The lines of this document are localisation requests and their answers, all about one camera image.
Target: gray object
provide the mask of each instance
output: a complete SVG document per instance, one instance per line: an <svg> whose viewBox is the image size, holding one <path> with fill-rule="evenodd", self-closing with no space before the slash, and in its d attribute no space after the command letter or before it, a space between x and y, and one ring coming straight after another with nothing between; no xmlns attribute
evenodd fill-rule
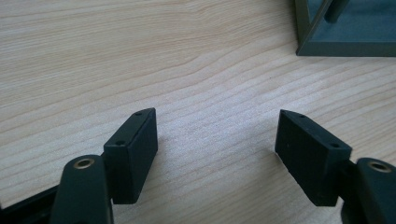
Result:
<svg viewBox="0 0 396 224"><path fill-rule="evenodd" d="M395 0L295 0L298 56L396 57Z"/></svg>

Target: wooden table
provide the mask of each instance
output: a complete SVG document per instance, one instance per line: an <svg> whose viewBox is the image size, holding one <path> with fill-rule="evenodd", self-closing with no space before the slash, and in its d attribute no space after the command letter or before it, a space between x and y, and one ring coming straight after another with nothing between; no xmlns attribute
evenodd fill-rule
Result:
<svg viewBox="0 0 396 224"><path fill-rule="evenodd" d="M0 202L156 107L159 151L122 223L340 223L274 152L279 109L396 164L396 60L296 57L290 0L3 1Z"/></svg>

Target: black plastic block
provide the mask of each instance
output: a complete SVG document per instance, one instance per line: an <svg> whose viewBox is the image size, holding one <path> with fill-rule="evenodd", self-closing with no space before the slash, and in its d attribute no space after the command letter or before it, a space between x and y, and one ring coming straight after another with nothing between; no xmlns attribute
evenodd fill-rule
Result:
<svg viewBox="0 0 396 224"><path fill-rule="evenodd" d="M280 111L276 153L316 206L335 206L338 167L348 162L351 151L312 119Z"/></svg>

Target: screw hole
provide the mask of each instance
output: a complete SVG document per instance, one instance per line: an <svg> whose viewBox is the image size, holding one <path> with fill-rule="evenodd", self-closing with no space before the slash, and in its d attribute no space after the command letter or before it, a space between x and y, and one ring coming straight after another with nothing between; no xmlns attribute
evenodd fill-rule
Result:
<svg viewBox="0 0 396 224"><path fill-rule="evenodd" d="M330 146L332 146L332 147L340 147L340 145L338 145L336 143L330 143Z"/></svg>
<svg viewBox="0 0 396 224"><path fill-rule="evenodd" d="M370 161L369 166L378 172L382 172L382 173L392 172L392 170L390 170L390 168L387 165L376 162L376 161Z"/></svg>
<svg viewBox="0 0 396 224"><path fill-rule="evenodd" d="M80 161L76 161L76 163L74 164L74 168L82 170L90 167L94 162L95 160L93 159L82 159Z"/></svg>
<svg viewBox="0 0 396 224"><path fill-rule="evenodd" d="M125 141L117 141L116 145L117 146L123 146L123 145L125 145Z"/></svg>

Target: wood grain surface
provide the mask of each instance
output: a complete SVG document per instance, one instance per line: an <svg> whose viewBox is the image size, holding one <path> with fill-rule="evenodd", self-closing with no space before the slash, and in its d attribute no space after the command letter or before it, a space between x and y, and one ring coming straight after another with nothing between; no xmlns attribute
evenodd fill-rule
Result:
<svg viewBox="0 0 396 224"><path fill-rule="evenodd" d="M126 223L341 223L274 152L279 109L396 164L396 60L296 57L292 0L0 3L0 202L156 107L159 151Z"/></svg>

